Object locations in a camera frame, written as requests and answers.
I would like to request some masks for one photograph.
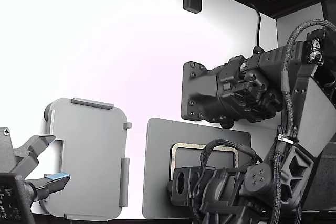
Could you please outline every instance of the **black cable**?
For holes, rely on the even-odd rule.
[[[288,76],[288,63],[289,63],[289,58],[290,54],[293,50],[293,46],[295,43],[295,40],[297,37],[300,35],[302,31],[307,29],[308,27],[311,26],[325,26],[330,28],[332,31],[336,32],[336,26],[327,21],[327,20],[322,20],[322,19],[313,19],[309,20],[306,22],[303,22],[301,25],[299,25],[293,33],[290,35],[287,44],[286,44],[286,55],[284,58],[284,61],[282,62],[282,71],[281,71],[281,91],[283,94],[283,98],[286,103],[286,125],[285,127],[285,132],[287,133],[288,131],[291,131],[293,129],[293,124],[294,124],[294,119],[293,119],[293,105],[292,105],[292,100],[291,100],[291,92],[290,92],[290,85],[289,85],[289,76]]]
[[[273,181],[275,183],[274,190],[274,202],[273,212],[270,224],[277,224],[281,212],[281,176],[280,176],[280,164],[282,159],[282,152],[275,152],[274,169],[273,169]]]
[[[195,219],[198,220],[199,222],[201,221],[201,215],[198,213],[198,209],[195,208],[195,195],[196,195],[198,186],[200,185],[200,183],[201,183],[201,181],[204,177],[206,164],[207,164],[207,162],[210,158],[210,154],[215,147],[220,146],[220,145],[234,148],[238,151],[241,151],[241,152],[249,155],[251,157],[251,161],[248,163],[249,165],[256,164],[258,161],[261,162],[261,163],[263,162],[263,160],[256,154],[256,152],[252,148],[250,148],[246,145],[238,144],[238,143],[235,143],[235,142],[232,142],[232,141],[229,141],[229,140],[225,140],[225,139],[215,139],[215,140],[212,140],[211,142],[209,142],[205,146],[205,148],[202,150],[201,155],[199,157],[200,158],[199,161],[201,163],[201,174],[200,174],[200,177],[198,178],[198,181],[196,182],[196,184],[193,188],[193,196],[192,196],[192,200],[191,200],[191,207],[192,207],[193,215],[194,215]]]
[[[258,15],[258,26],[257,26],[257,46],[259,46],[259,41],[260,41],[260,26],[261,26],[261,14],[260,11],[256,8],[256,6],[252,3],[250,3],[250,6],[253,7],[254,10],[256,10],[257,15]]]
[[[302,207],[301,203],[298,203],[298,205],[295,208],[295,224],[301,223],[301,217],[302,217]]]

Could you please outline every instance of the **blue tab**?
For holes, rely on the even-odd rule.
[[[49,175],[46,178],[49,178],[51,180],[56,180],[56,179],[61,179],[61,178],[66,178],[66,177],[70,177],[70,174],[67,174],[67,173],[57,173],[57,174]]]

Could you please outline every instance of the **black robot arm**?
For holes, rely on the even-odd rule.
[[[295,42],[311,25],[324,25]],[[336,27],[325,20],[301,24],[287,46],[252,57],[232,58],[213,70],[188,62],[183,68],[181,116],[231,128],[235,121],[250,123],[282,111],[274,145],[264,161],[239,168],[211,169],[206,161],[213,147],[202,152],[200,167],[175,169],[169,183],[170,200],[191,207],[203,224],[258,223],[264,216],[277,223],[280,209],[297,210],[315,159],[336,133]],[[187,183],[177,191],[179,176]]]

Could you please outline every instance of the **dark gray panel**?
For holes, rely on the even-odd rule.
[[[170,170],[170,149],[175,143],[207,144],[216,138],[225,138],[251,146],[251,135],[248,132],[158,118],[152,118],[148,121],[143,191],[143,215],[145,218],[192,217],[188,209],[175,207],[169,201],[167,183]],[[232,157],[233,154],[229,152],[214,152],[211,164],[217,167],[232,167]],[[178,150],[176,152],[179,167],[199,166],[199,158],[199,152],[195,150]],[[248,161],[249,157],[246,154],[239,153],[239,165],[244,165]]]
[[[291,33],[297,28],[301,23],[310,19],[324,19],[322,4],[312,5],[298,12],[289,14],[277,20],[277,30],[278,30],[278,47],[285,46]],[[305,41],[307,33],[319,29],[319,26],[313,26],[307,28],[303,31],[297,41]]]

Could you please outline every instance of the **plastic clip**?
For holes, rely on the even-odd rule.
[[[286,142],[286,143],[289,143],[291,145],[295,145],[295,142],[289,138],[286,138],[284,135],[282,134],[279,134],[278,137],[277,137],[277,140],[279,141],[283,141],[283,142]]]

